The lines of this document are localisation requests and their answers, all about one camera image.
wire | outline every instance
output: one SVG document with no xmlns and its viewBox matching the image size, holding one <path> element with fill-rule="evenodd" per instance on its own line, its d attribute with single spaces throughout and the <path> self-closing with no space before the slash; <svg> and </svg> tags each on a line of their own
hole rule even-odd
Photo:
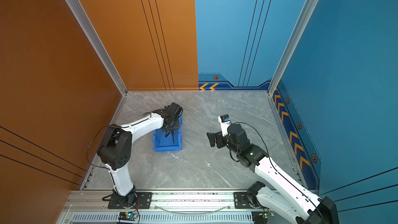
<svg viewBox="0 0 398 224">
<path fill-rule="evenodd" d="M 92 163 L 88 160 L 88 149 L 90 149 L 90 146 L 91 146 L 91 144 L 93 143 L 94 139 L 95 139 L 95 138 L 97 137 L 97 135 L 101 132 L 101 130 L 104 129 L 105 127 L 109 127 L 109 126 L 104 126 L 104 127 L 102 127 L 102 128 L 97 132 L 97 134 L 94 136 L 94 138 L 91 140 L 90 144 L 88 145 L 87 150 L 86 150 L 86 159 L 87 159 L 87 162 L 88 162 L 89 164 L 91 164 L 92 166 L 97 167 L 97 168 L 104 168 L 104 169 L 107 169 L 107 170 L 110 171 L 110 169 L 108 169 L 107 167 L 94 165 L 94 164 L 92 164 Z"/>
<path fill-rule="evenodd" d="M 208 211 L 208 212 L 201 212 L 201 213 L 198 213 L 198 212 L 194 212 L 194 213 L 184 213 L 184 212 L 170 211 L 170 210 L 167 210 L 167 209 L 164 209 L 164 208 L 162 208 L 162 207 L 159 207 L 159 206 L 156 206 L 156 205 L 155 205 L 155 207 L 157 207 L 158 209 L 161 209 L 161 210 L 163 210 L 163 211 L 165 211 L 165 212 L 169 212 L 169 213 L 172 213 L 172 214 L 180 214 L 180 215 L 196 215 L 196 214 L 197 214 L 197 215 L 208 215 L 208 214 L 213 214 L 213 213 L 219 212 L 219 211 L 221 211 L 221 210 L 223 210 L 224 208 L 227 208 L 227 207 L 229 207 L 229 206 L 231 206 L 231 205 L 222 207 L 222 208 L 217 209 L 217 210 L 215 210 L 215 211 Z"/>
<path fill-rule="evenodd" d="M 148 114 L 148 113 L 150 114 L 150 117 L 152 117 L 152 114 L 151 114 L 150 112 L 146 112 L 146 113 L 144 113 L 144 115 L 146 115 L 146 114 Z M 141 122 L 144 122 L 144 121 L 146 121 L 146 120 L 148 120 L 148 119 L 149 119 L 149 118 L 144 119 L 144 120 L 142 120 L 142 121 L 140 121 L 140 122 L 138 122 L 138 123 L 132 124 L 131 126 L 128 126 L 128 127 L 135 126 L 135 125 L 137 125 L 137 124 L 139 124 L 139 123 L 141 123 Z M 87 160 L 87 162 L 88 162 L 90 165 L 92 165 L 92 166 L 94 166 L 94 167 L 97 167 L 97 168 L 104 168 L 104 169 L 107 169 L 107 170 L 110 171 L 110 169 L 108 169 L 107 167 L 94 165 L 94 164 L 92 164 L 92 163 L 88 160 L 88 149 L 90 149 L 90 146 L 91 146 L 91 144 L 93 143 L 94 139 L 98 136 L 98 134 L 101 132 L 101 130 L 104 129 L 105 127 L 110 127 L 110 125 L 101 127 L 101 129 L 97 132 L 97 134 L 94 136 L 94 138 L 91 140 L 90 144 L 88 145 L 87 150 L 86 150 L 86 160 Z"/>
<path fill-rule="evenodd" d="M 181 108 L 181 114 L 178 116 L 178 118 L 182 116 L 183 112 L 184 112 L 184 108 Z"/>
<path fill-rule="evenodd" d="M 139 224 L 139 223 L 140 223 L 140 220 L 141 220 L 141 216 L 140 216 L 140 212 L 138 211 L 138 208 L 135 207 L 135 210 L 137 210 L 137 214 L 138 214 L 138 222 L 137 222 L 137 224 Z"/>
<path fill-rule="evenodd" d="M 109 201 L 111 201 L 111 199 L 105 199 L 105 198 L 111 197 L 112 195 L 113 195 L 113 194 L 107 195 L 106 197 L 102 197 L 102 200 L 103 200 L 104 202 L 109 202 Z"/>
<path fill-rule="evenodd" d="M 144 113 L 143 115 L 145 116 L 145 115 L 147 115 L 148 113 L 150 114 L 149 117 L 151 118 L 151 117 L 152 117 L 152 112 L 146 112 L 146 113 Z"/>
<path fill-rule="evenodd" d="M 232 153 L 231 153 L 231 149 L 229 149 L 229 156 L 232 158 L 232 160 L 234 160 L 235 162 L 240 162 L 240 160 L 236 161 L 233 157 L 232 157 Z"/>
<path fill-rule="evenodd" d="M 248 123 L 245 123 L 245 122 L 235 122 L 234 124 L 246 124 L 246 125 L 250 126 L 251 128 L 253 128 L 253 129 L 257 132 L 258 136 L 260 136 L 261 141 L 263 141 L 264 146 L 266 147 L 269 162 L 271 163 L 271 165 L 272 165 L 272 167 L 274 168 L 274 170 L 275 170 L 281 177 L 283 177 L 288 183 L 290 183 L 295 189 L 297 189 L 303 196 L 305 196 L 305 197 L 307 198 L 308 201 L 310 201 L 310 202 L 312 203 L 312 205 L 315 207 L 315 209 L 318 211 L 320 217 L 322 218 L 323 223 L 326 224 L 326 222 L 325 222 L 325 220 L 324 220 L 324 218 L 323 218 L 321 212 L 319 211 L 319 209 L 317 208 L 317 206 L 311 201 L 311 199 L 309 199 L 303 192 L 301 192 L 301 190 L 299 190 L 296 186 L 294 186 L 286 177 L 284 177 L 281 173 L 279 173 L 279 171 L 273 166 L 273 164 L 272 164 L 272 162 L 271 162 L 271 156 L 269 155 L 268 147 L 267 147 L 266 143 L 264 142 L 264 139 L 261 137 L 260 133 L 256 130 L 256 128 L 254 128 L 252 125 L 250 125 L 250 124 L 248 124 Z"/>
</svg>

aluminum frame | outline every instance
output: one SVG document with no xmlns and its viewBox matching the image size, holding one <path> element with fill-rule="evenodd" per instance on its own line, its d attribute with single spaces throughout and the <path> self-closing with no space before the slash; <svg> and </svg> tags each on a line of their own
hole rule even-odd
<svg viewBox="0 0 398 224">
<path fill-rule="evenodd" d="M 117 89 L 122 95 L 127 93 L 127 87 L 124 84 L 122 78 L 120 77 L 115 65 L 113 64 L 108 52 L 106 51 L 100 37 L 98 36 L 94 26 L 92 25 L 90 19 L 88 18 L 82 4 L 79 0 L 65 0 L 72 11 L 73 15 L 76 17 L 80 26 L 82 27 L 84 33 L 86 34 L 88 40 L 93 46 L 97 55 L 101 59 L 103 65 L 111 76 L 113 82 L 116 84 Z"/>
<path fill-rule="evenodd" d="M 124 103 L 126 102 L 126 98 L 127 98 L 127 95 L 122 95 L 122 98 L 120 99 L 120 102 L 119 102 L 119 104 L 117 105 L 117 108 L 116 108 L 116 110 L 115 110 L 115 113 L 113 114 L 113 117 L 112 117 L 112 119 L 111 119 L 110 124 L 113 124 L 113 123 L 116 122 L 117 118 L 118 118 L 119 115 L 120 115 L 120 112 L 122 111 L 122 108 L 123 108 L 123 106 L 124 106 Z M 94 158 L 93 158 L 93 160 L 91 161 L 91 163 L 92 163 L 92 164 L 98 164 L 99 160 L 100 160 L 100 157 L 97 155 L 97 153 L 95 153 Z M 88 170 L 87 170 L 87 172 L 86 172 L 86 175 L 85 175 L 84 178 L 83 178 L 83 181 L 82 181 L 82 184 L 81 184 L 80 187 L 79 187 L 79 190 L 83 190 L 84 187 L 86 187 L 87 180 L 88 180 L 89 177 L 91 176 L 91 173 L 92 173 L 93 169 L 94 169 L 94 166 L 92 166 L 92 165 L 90 165 L 90 167 L 88 167 Z"/>
<path fill-rule="evenodd" d="M 317 3 L 318 0 L 305 0 L 305 3 L 301 9 L 300 15 L 298 16 L 293 32 L 289 38 L 289 41 L 287 42 L 285 51 L 282 54 L 282 57 L 272 77 L 271 83 L 269 84 L 268 95 L 273 94 L 273 92 L 276 89 L 276 86 L 281 80 L 283 72 L 285 72 L 287 64 L 289 63 L 290 58 L 292 57 L 293 52 L 295 51 L 296 46 L 299 43 L 301 35 L 304 32 L 304 29 L 307 26 L 307 23 L 310 20 L 312 12 L 314 11 Z"/>
</svg>

black stripe line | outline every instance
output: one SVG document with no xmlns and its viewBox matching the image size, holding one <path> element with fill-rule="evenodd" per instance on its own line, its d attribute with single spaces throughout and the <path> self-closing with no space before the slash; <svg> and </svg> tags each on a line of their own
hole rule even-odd
<svg viewBox="0 0 398 224">
<path fill-rule="evenodd" d="M 256 35 L 257 35 L 257 30 L 258 30 L 258 24 L 260 23 L 260 18 L 261 18 L 261 13 L 263 12 L 264 2 L 265 2 L 265 0 L 263 0 L 263 4 L 262 4 L 262 6 L 261 6 L 261 11 L 260 11 L 260 16 L 258 17 L 256 32 L 255 32 L 255 34 L 254 34 L 253 43 L 251 44 L 251 50 L 250 50 L 250 55 L 249 55 L 249 61 L 248 61 L 248 65 L 247 65 L 247 67 L 246 67 L 245 77 L 243 78 L 243 84 L 242 84 L 242 86 L 244 86 L 244 84 L 245 84 L 246 74 L 247 74 L 247 72 L 248 72 L 248 68 L 249 68 L 249 64 L 250 64 L 251 52 L 253 51 L 254 42 L 256 41 Z"/>
<path fill-rule="evenodd" d="M 247 51 L 247 49 L 248 49 L 249 38 L 250 38 L 250 33 L 251 33 L 251 27 L 252 27 L 252 25 L 253 25 L 254 13 L 256 12 L 257 1 L 258 1 L 258 0 L 256 0 L 256 4 L 254 5 L 253 17 L 251 18 L 249 36 L 248 36 L 248 41 L 247 41 L 247 43 L 246 43 L 245 55 L 243 55 L 243 62 L 242 62 L 242 68 L 240 69 L 240 76 L 239 76 L 238 87 L 239 87 L 239 84 L 240 84 L 240 78 L 241 78 L 241 76 L 242 76 L 243 65 L 245 64 L 246 51 Z"/>
<path fill-rule="evenodd" d="M 170 77 L 172 78 L 173 89 L 175 90 L 176 88 L 174 87 L 174 80 L 173 80 L 172 68 L 171 68 L 171 66 L 170 66 L 170 60 L 169 60 L 169 55 L 168 55 L 168 53 L 167 53 L 166 41 L 165 41 L 165 39 L 164 39 L 164 33 L 163 33 L 163 28 L 162 28 L 162 22 L 160 21 L 160 14 L 159 14 L 158 3 L 157 3 L 156 0 L 155 0 L 155 4 L 156 4 L 156 9 L 157 9 L 157 11 L 158 11 L 158 17 L 159 17 L 159 23 L 160 23 L 160 30 L 162 31 L 164 47 L 165 47 L 165 49 L 166 49 L 167 62 L 169 63 Z"/>
<path fill-rule="evenodd" d="M 41 157 L 38 157 L 38 156 L 35 156 L 35 155 L 33 155 L 32 153 L 29 153 L 29 152 L 27 152 L 27 151 L 24 151 L 23 149 L 20 149 L 20 148 L 18 148 L 18 147 L 16 147 L 16 146 L 13 146 L 12 144 L 9 144 L 9 143 L 7 143 L 7 142 L 5 142 L 5 141 L 2 141 L 2 140 L 0 140 L 1 142 L 3 142 L 3 143 L 5 143 L 5 144 L 8 144 L 9 146 L 12 146 L 12 147 L 14 147 L 14 148 L 16 148 L 16 149 L 18 149 L 18 150 L 20 150 L 20 151 L 23 151 L 23 152 L 25 152 L 25 153 L 28 153 L 29 155 L 32 155 L 33 157 L 36 157 L 36 158 L 38 158 L 38 159 L 40 159 L 40 160 L 43 160 L 43 161 L 45 161 L 45 162 L 48 162 L 47 160 L 44 160 L 43 158 L 41 158 Z M 67 171 L 67 172 L 70 172 L 70 173 L 72 173 L 72 174 L 74 174 L 74 175 L 77 175 L 78 177 L 81 177 L 81 178 L 83 178 L 82 176 L 80 176 L 80 175 L 78 175 L 78 174 L 75 174 L 75 173 L 73 173 L 73 172 L 71 172 L 71 171 L 68 171 L 67 169 L 64 169 L 64 168 L 62 168 L 62 167 L 60 167 L 60 166 L 58 166 L 58 165 L 55 165 L 55 164 L 53 164 L 52 162 L 48 162 L 49 164 L 52 164 L 53 166 L 56 166 L 56 167 L 58 167 L 58 168 L 60 168 L 60 169 L 63 169 L 63 170 L 65 170 L 65 171 Z"/>
<path fill-rule="evenodd" d="M 49 174 L 49 175 L 52 175 L 52 176 L 58 177 L 58 176 L 56 176 L 56 175 L 53 175 L 53 174 L 51 174 L 51 173 L 45 172 L 45 171 L 43 171 L 43 170 L 41 170 L 41 169 L 38 169 L 38 168 L 32 167 L 32 166 L 30 166 L 30 165 L 27 165 L 26 163 L 19 162 L 19 161 L 17 161 L 17 160 L 14 160 L 14 159 L 12 159 L 12 158 L 6 157 L 6 156 L 4 156 L 4 155 L 2 155 L 2 154 L 0 154 L 0 156 L 2 156 L 2 157 L 5 157 L 5 158 L 8 158 L 9 160 L 12 160 L 12 161 L 14 161 L 14 162 L 17 162 L 17 163 L 20 163 L 20 164 L 26 165 L 27 167 L 31 167 L 31 168 L 33 168 L 33 169 L 37 169 L 38 171 L 44 172 L 44 173 L 46 173 L 46 174 Z M 58 178 L 59 178 L 59 179 L 62 179 L 62 180 L 65 180 L 65 181 L 68 181 L 68 182 L 70 182 L 70 183 L 74 183 L 74 182 L 72 182 L 72 181 L 69 181 L 69 180 L 66 180 L 65 178 L 62 178 L 62 177 L 58 177 Z"/>
<path fill-rule="evenodd" d="M 375 189 L 375 190 L 368 191 L 368 192 L 365 192 L 365 193 L 362 193 L 362 194 L 358 194 L 358 195 L 353 195 L 352 197 L 346 197 L 346 198 L 343 198 L 343 199 L 340 199 L 340 200 L 337 200 L 337 201 L 334 201 L 334 202 L 342 201 L 342 200 L 345 200 L 345 199 L 350 199 L 350 198 L 353 198 L 353 197 L 358 197 L 360 195 L 369 194 L 369 193 L 376 192 L 376 191 L 383 190 L 383 189 L 389 189 L 389 188 L 392 188 L 392 187 L 395 187 L 395 186 L 398 186 L 398 184 L 387 186 L 387 187 L 380 188 L 380 189 Z"/>
<path fill-rule="evenodd" d="M 10 131 L 10 130 L 8 130 L 8 129 L 6 129 L 6 128 L 2 127 L 2 126 L 0 126 L 0 127 L 1 127 L 1 128 L 3 128 L 4 130 L 6 130 L 7 132 L 14 134 L 14 135 L 15 135 L 15 136 L 17 136 L 17 137 L 20 137 L 20 138 L 22 138 L 22 139 L 23 139 L 23 140 L 25 140 L 26 142 L 28 142 L 28 143 L 31 143 L 32 145 L 34 145 L 34 146 L 36 146 L 36 147 L 39 147 L 40 149 L 42 149 L 42 150 L 45 150 L 46 152 L 48 152 L 48 153 L 50 153 L 50 154 L 52 154 L 52 155 L 54 155 L 54 156 L 56 156 L 56 157 L 58 157 L 58 158 L 61 158 L 61 159 L 62 159 L 62 160 L 64 160 L 65 162 L 68 162 L 68 163 L 70 163 L 70 164 L 72 164 L 72 165 L 76 166 L 77 168 L 79 168 L 79 169 L 82 169 L 82 170 L 86 171 L 85 169 L 83 169 L 83 168 L 81 168 L 81 167 L 79 167 L 79 166 L 77 166 L 77 165 L 75 165 L 75 164 L 73 164 L 73 163 L 71 163 L 71 162 L 69 162 L 69 161 L 67 161 L 67 160 L 63 159 L 62 157 L 60 157 L 60 156 L 57 156 L 57 155 L 55 155 L 55 154 L 54 154 L 54 153 L 52 153 L 52 152 L 49 152 L 48 150 L 44 149 L 43 147 L 40 147 L 40 146 L 38 146 L 37 144 L 30 142 L 30 141 L 29 141 L 29 140 L 27 140 L 26 138 L 23 138 L 23 137 L 21 137 L 20 135 L 18 135 L 18 134 L 16 134 L 16 133 L 14 133 L 14 132 L 12 132 L 12 131 Z"/>
<path fill-rule="evenodd" d="M 141 4 L 142 4 L 142 8 L 144 9 L 144 15 L 145 15 L 145 19 L 147 20 L 148 30 L 149 30 L 150 37 L 151 37 L 151 39 L 152 39 L 152 44 L 153 44 L 153 49 L 155 50 L 156 59 L 158 60 L 160 75 L 162 76 L 164 89 L 167 90 L 167 89 L 166 89 L 166 84 L 164 83 L 164 78 L 163 78 L 163 74 L 162 74 L 162 69 L 160 68 L 160 63 L 159 63 L 158 54 L 156 53 L 155 43 L 153 42 L 152 33 L 150 32 L 150 27 L 149 27 L 149 22 L 148 22 L 148 18 L 147 18 L 147 13 L 145 12 L 144 3 L 142 2 L 142 0 L 141 0 Z"/>
<path fill-rule="evenodd" d="M 269 5 L 268 5 L 267 13 L 266 13 L 266 18 L 264 19 L 263 29 L 261 30 L 260 39 L 258 40 L 257 49 L 256 49 L 256 54 L 254 55 L 253 63 L 251 64 L 251 70 L 250 70 L 250 74 L 249 74 L 249 78 L 248 78 L 248 82 L 247 82 L 246 86 L 249 85 L 249 80 L 250 80 L 251 72 L 252 72 L 252 70 L 253 70 L 254 61 L 256 60 L 256 55 L 257 55 L 257 51 L 258 51 L 258 46 L 260 45 L 261 36 L 263 35 L 264 26 L 266 25 L 266 20 L 267 20 L 267 16 L 268 16 L 269 7 L 270 7 L 270 5 L 271 5 L 271 1 L 272 1 L 272 0 L 269 0 Z"/>
<path fill-rule="evenodd" d="M 159 41 L 158 30 L 156 29 L 155 18 L 153 17 L 152 7 L 151 7 L 151 5 L 150 5 L 150 1 L 149 1 L 149 0 L 148 0 L 148 3 L 149 3 L 149 9 L 150 9 L 150 13 L 152 14 L 153 25 L 155 26 L 155 32 L 156 32 L 156 36 L 157 36 L 157 38 L 158 38 L 158 43 L 159 43 L 160 54 L 162 55 L 162 60 L 163 60 L 164 72 L 166 73 L 166 78 L 167 78 L 167 83 L 169 84 L 169 89 L 171 89 L 171 87 L 170 87 L 170 82 L 169 82 L 169 76 L 167 75 L 166 64 L 164 63 L 164 58 L 163 58 L 162 47 L 160 46 L 160 41 Z"/>
<path fill-rule="evenodd" d="M 383 205 L 383 204 L 393 203 L 393 202 L 398 202 L 398 200 L 389 201 L 389 202 L 382 202 L 382 203 L 376 203 L 376 204 L 362 206 L 362 207 L 357 207 L 357 208 L 349 208 L 349 209 L 339 210 L 338 212 L 343 212 L 343 211 L 348 211 L 348 210 L 353 210 L 353 209 L 359 209 L 359 208 L 372 207 L 372 206 L 378 206 L 378 205 Z"/>
<path fill-rule="evenodd" d="M 372 178 L 372 177 L 376 177 L 376 176 L 379 176 L 379 175 L 381 175 L 381 174 L 384 174 L 384 173 L 387 173 L 387 172 L 390 172 L 390 171 L 393 171 L 393 170 L 396 170 L 396 169 L 398 169 L 398 167 L 395 167 L 395 168 L 393 168 L 393 169 L 386 170 L 385 172 L 381 172 L 381 173 L 379 173 L 379 174 L 375 174 L 375 175 L 373 175 L 373 176 L 371 176 L 371 177 L 364 178 L 364 179 L 362 179 L 362 180 L 359 180 L 359 181 L 356 181 L 356 182 L 347 184 L 347 185 L 345 185 L 345 186 L 342 186 L 342 187 L 340 187 L 340 188 L 337 188 L 337 189 L 328 191 L 328 192 L 326 192 L 326 193 L 322 193 L 322 194 L 320 194 L 320 195 L 324 195 L 324 194 L 330 193 L 330 192 L 332 192 L 332 191 L 345 188 L 345 187 L 350 186 L 350 185 L 353 185 L 353 184 L 355 184 L 355 183 L 359 183 L 359 182 L 365 181 L 365 180 L 370 179 L 370 178 Z"/>
</svg>

yellow chevron arrow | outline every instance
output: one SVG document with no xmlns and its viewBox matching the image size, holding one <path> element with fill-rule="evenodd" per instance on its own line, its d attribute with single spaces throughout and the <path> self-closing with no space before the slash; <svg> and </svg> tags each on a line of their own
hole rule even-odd
<svg viewBox="0 0 398 224">
<path fill-rule="evenodd" d="M 282 122 L 283 122 L 283 116 L 284 115 L 289 116 L 289 114 L 287 114 L 287 112 L 282 111 Z"/>
<path fill-rule="evenodd" d="M 276 98 L 281 98 L 281 96 L 275 95 L 275 105 L 276 105 Z"/>
<path fill-rule="evenodd" d="M 303 157 L 300 156 L 300 168 L 301 168 L 301 170 L 302 170 L 302 163 L 303 163 L 303 162 L 305 162 L 306 164 L 308 164 L 308 166 L 311 166 L 311 165 L 310 165 L 310 162 L 308 162 L 305 158 L 303 158 Z"/>
<path fill-rule="evenodd" d="M 290 143 L 292 143 L 292 136 L 296 137 L 296 138 L 299 138 L 296 133 L 290 132 Z"/>
<path fill-rule="evenodd" d="M 297 155 L 297 148 L 299 148 L 299 149 L 301 149 L 302 151 L 304 151 L 303 148 L 302 148 L 300 145 L 298 145 L 297 143 L 295 143 L 295 154 L 296 154 L 296 155 Z"/>
<path fill-rule="evenodd" d="M 213 91 L 216 91 L 216 90 L 214 89 L 214 87 L 217 86 L 218 84 L 219 84 L 219 83 L 214 84 L 213 86 L 210 87 L 210 89 L 213 90 Z"/>
<path fill-rule="evenodd" d="M 203 84 L 203 86 L 199 87 L 199 89 L 202 89 L 203 91 L 205 91 L 206 89 L 204 89 L 204 87 L 206 87 L 208 85 L 208 83 Z"/>
<path fill-rule="evenodd" d="M 281 112 L 281 106 L 284 107 L 285 105 L 283 103 L 278 103 L 278 112 Z"/>
</svg>

vented metal grille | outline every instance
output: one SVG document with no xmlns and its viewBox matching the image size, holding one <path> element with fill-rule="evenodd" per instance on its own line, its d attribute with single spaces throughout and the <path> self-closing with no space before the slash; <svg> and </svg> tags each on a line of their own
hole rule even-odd
<svg viewBox="0 0 398 224">
<path fill-rule="evenodd" d="M 140 211 L 140 224 L 161 223 L 253 223 L 251 212 L 220 212 L 214 214 L 172 214 L 166 212 Z M 118 223 L 119 212 L 75 212 L 72 223 Z"/>
</svg>

